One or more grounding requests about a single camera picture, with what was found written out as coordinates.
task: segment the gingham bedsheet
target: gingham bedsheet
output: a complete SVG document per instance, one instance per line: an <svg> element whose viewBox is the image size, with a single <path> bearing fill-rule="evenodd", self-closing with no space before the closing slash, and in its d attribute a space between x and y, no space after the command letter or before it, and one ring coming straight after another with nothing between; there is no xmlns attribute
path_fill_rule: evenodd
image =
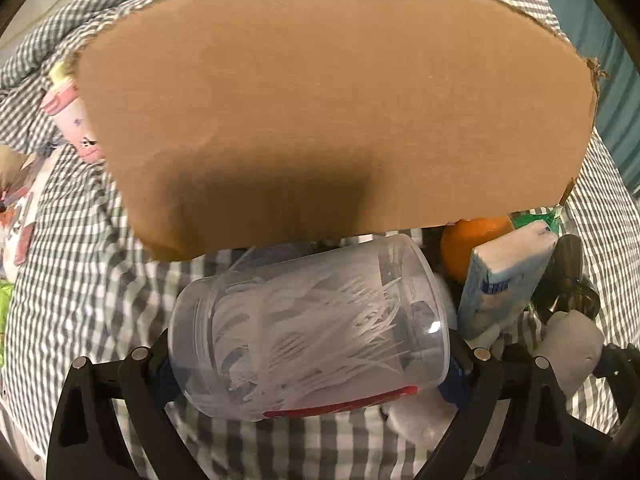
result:
<svg viewBox="0 0 640 480"><path fill-rule="evenodd" d="M59 143L55 126L38 110L50 67L114 20L154 1L75 0L28 35L0 72L0 141L25 153ZM560 33L546 0L502 1ZM602 298L597 323L607 341L638 344L640 216L596 132L565 221L584 241L586 272ZM148 262L104 166L85 165L65 147L40 200L28 261L16 283L2 370L14 417L36 451L47 449L74 357L116 360L130 348L151 345L167 326L178 293L236 256L221 251L190 262ZM533 348L540 333L538 320L526 312L508 338ZM600 430L616 425L612 395L593 377L568 409ZM168 413L212 478L412 478L428 453L389 430L376 407L255 424L212 420L185 402ZM136 466L153 476L122 406L118 416Z"/></svg>

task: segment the teal wall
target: teal wall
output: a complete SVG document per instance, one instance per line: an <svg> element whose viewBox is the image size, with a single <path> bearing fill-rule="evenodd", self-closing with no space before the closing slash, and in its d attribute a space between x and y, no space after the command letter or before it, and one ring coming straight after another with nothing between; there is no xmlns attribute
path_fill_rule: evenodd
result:
<svg viewBox="0 0 640 480"><path fill-rule="evenodd" d="M593 0L549 0L578 52L597 57L611 75L600 80L596 127L628 190L640 195L640 75Z"/></svg>

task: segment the cardboard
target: cardboard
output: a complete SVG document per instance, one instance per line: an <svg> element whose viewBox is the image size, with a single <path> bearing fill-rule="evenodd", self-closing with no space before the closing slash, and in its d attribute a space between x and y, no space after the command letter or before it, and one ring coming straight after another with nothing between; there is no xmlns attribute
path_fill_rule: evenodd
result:
<svg viewBox="0 0 640 480"><path fill-rule="evenodd" d="M558 202L596 88L496 0L163 0L75 65L161 259Z"/></svg>

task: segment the plastic container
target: plastic container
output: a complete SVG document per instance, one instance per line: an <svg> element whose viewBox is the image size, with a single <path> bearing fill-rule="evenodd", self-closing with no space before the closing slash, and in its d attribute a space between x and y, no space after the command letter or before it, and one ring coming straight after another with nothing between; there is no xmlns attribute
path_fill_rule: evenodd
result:
<svg viewBox="0 0 640 480"><path fill-rule="evenodd" d="M239 420L387 402L449 368L438 288L406 235L197 280L168 336L189 402Z"/></svg>
<svg viewBox="0 0 640 480"><path fill-rule="evenodd" d="M104 153L92 133L78 86L65 73L65 64L56 63L49 76L53 87L44 96L40 108L53 119L62 136L75 147L84 162L93 164L102 160Z"/></svg>

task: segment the metal screw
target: metal screw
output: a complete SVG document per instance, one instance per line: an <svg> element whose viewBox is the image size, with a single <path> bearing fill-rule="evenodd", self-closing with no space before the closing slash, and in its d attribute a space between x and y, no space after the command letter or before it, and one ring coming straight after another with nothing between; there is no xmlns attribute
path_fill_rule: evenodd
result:
<svg viewBox="0 0 640 480"><path fill-rule="evenodd" d="M536 366L538 368L541 368L542 370L546 370L547 368L549 368L549 360L546 357L542 357L542 355L536 357L535 363Z"/></svg>
<svg viewBox="0 0 640 480"><path fill-rule="evenodd" d="M75 368L76 370L79 370L85 364L86 364L86 357L84 357L83 355L81 355L80 357L76 357L71 363L72 367Z"/></svg>
<svg viewBox="0 0 640 480"><path fill-rule="evenodd" d="M131 352L131 357L133 357L134 361L142 361L146 359L146 356L149 355L149 349L143 346L139 346L133 352Z"/></svg>
<svg viewBox="0 0 640 480"><path fill-rule="evenodd" d="M491 359L491 352L489 352L486 348L476 348L474 350L474 355L481 361L488 361L489 359Z"/></svg>

